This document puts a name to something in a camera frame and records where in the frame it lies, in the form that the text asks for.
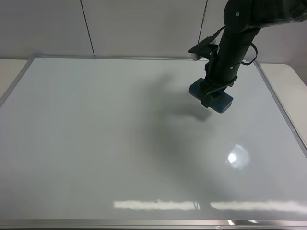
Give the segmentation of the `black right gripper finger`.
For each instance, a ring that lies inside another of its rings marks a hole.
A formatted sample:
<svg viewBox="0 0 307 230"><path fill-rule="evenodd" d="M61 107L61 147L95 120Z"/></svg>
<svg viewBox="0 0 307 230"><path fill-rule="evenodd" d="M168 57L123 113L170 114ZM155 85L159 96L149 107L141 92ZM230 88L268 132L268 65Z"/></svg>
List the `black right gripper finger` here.
<svg viewBox="0 0 307 230"><path fill-rule="evenodd" d="M215 93L203 95L201 99L201 104L206 108L212 107L215 102L215 98Z"/></svg>

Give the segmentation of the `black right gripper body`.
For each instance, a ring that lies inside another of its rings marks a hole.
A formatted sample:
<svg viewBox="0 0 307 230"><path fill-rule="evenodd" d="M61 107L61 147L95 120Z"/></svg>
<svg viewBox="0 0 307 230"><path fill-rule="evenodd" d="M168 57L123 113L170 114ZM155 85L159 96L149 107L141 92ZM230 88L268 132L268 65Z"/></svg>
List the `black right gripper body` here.
<svg viewBox="0 0 307 230"><path fill-rule="evenodd" d="M238 51L202 51L201 56L209 60L205 67L206 76L201 84L202 96L216 96L236 81L241 63L241 54Z"/></svg>

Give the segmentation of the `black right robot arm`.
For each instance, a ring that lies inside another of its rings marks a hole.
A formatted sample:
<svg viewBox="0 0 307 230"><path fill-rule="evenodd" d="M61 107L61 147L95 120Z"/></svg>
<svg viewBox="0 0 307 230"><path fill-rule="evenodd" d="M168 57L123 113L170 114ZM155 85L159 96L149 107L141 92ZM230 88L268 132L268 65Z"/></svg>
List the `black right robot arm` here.
<svg viewBox="0 0 307 230"><path fill-rule="evenodd" d="M305 0L230 0L224 9L224 26L189 50L196 59L206 58L205 78L197 80L189 93L206 108L227 110L233 97L225 93L237 80L238 69L262 28L307 19Z"/></svg>

